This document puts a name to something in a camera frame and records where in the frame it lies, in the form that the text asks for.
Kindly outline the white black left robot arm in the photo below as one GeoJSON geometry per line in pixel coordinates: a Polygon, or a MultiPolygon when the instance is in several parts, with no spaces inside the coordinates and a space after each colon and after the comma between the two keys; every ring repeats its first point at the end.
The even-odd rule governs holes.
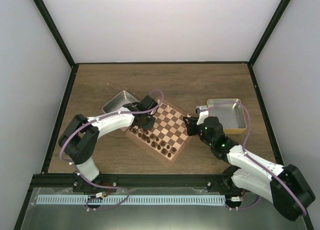
{"type": "Polygon", "coordinates": [[[74,164],[85,178],[84,185],[92,192],[102,186],[100,171],[92,158],[93,151],[100,137],[121,128],[142,127],[152,129],[161,101],[147,95],[140,102],[127,103],[115,111],[96,117],[76,115],[67,126],[58,145],[60,157],[65,153],[70,164],[74,164]]]}

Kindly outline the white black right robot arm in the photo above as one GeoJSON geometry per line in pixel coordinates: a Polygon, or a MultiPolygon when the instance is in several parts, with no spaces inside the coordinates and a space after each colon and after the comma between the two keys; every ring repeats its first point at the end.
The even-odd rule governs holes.
{"type": "Polygon", "coordinates": [[[183,121],[189,136],[197,135],[217,159],[236,168],[222,178],[225,190],[249,190],[271,202],[291,221],[307,214],[316,196],[299,168],[272,163],[246,150],[244,145],[225,135],[217,117],[184,117],[183,121]]]}

